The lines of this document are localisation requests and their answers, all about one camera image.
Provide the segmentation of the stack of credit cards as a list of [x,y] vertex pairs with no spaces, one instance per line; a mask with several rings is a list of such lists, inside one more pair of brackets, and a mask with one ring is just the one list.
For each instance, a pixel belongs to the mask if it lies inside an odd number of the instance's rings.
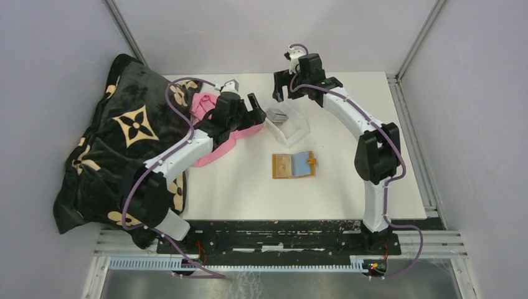
[[266,117],[270,122],[276,123],[276,124],[285,123],[289,119],[288,115],[285,112],[281,111],[280,109],[276,109],[276,108],[268,109],[266,111]]

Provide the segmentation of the white plastic tray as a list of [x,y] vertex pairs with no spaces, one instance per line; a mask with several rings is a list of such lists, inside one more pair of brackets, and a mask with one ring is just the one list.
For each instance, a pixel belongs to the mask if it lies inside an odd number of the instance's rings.
[[308,122],[293,106],[286,102],[280,102],[274,104],[270,108],[280,109],[289,117],[289,119],[282,124],[272,123],[267,118],[265,120],[265,127],[275,137],[277,142],[290,148],[299,143],[304,137],[308,136],[310,133]]

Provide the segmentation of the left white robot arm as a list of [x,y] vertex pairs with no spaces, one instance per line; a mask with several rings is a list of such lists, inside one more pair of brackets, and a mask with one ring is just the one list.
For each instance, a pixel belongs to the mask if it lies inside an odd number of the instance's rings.
[[122,174],[119,207],[124,218],[131,217],[137,224],[124,222],[123,228],[132,230],[146,227],[172,239],[181,253],[191,252],[196,237],[189,232],[190,224],[171,209],[170,184],[198,159],[212,153],[225,143],[232,132],[242,131],[265,121],[254,93],[245,100],[236,92],[221,92],[215,108],[191,127],[189,136],[163,153],[142,163],[130,163]]

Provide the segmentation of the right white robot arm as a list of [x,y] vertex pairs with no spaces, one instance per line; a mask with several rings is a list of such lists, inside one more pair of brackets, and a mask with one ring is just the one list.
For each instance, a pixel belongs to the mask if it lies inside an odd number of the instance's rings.
[[365,210],[359,244],[367,254],[376,254],[389,240],[389,184],[401,179],[406,170],[400,152],[400,130],[395,123],[382,123],[367,113],[335,77],[327,77],[317,53],[288,49],[290,66],[274,73],[273,98],[297,99],[307,96],[334,115],[357,140],[354,167],[364,181]]

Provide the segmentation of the yellow leather card holder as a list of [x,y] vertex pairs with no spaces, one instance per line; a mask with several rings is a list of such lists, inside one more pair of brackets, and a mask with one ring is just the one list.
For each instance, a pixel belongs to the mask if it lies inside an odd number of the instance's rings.
[[293,174],[289,178],[277,178],[275,176],[275,156],[272,155],[272,177],[273,179],[298,179],[304,177],[311,177],[316,174],[317,159],[314,157],[312,151],[305,151],[302,153],[289,154],[292,160]]

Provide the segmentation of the gold vip card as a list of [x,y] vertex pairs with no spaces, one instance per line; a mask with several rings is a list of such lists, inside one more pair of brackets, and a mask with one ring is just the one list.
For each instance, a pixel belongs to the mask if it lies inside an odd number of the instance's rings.
[[292,160],[289,154],[275,156],[275,176],[277,178],[289,178],[293,174]]

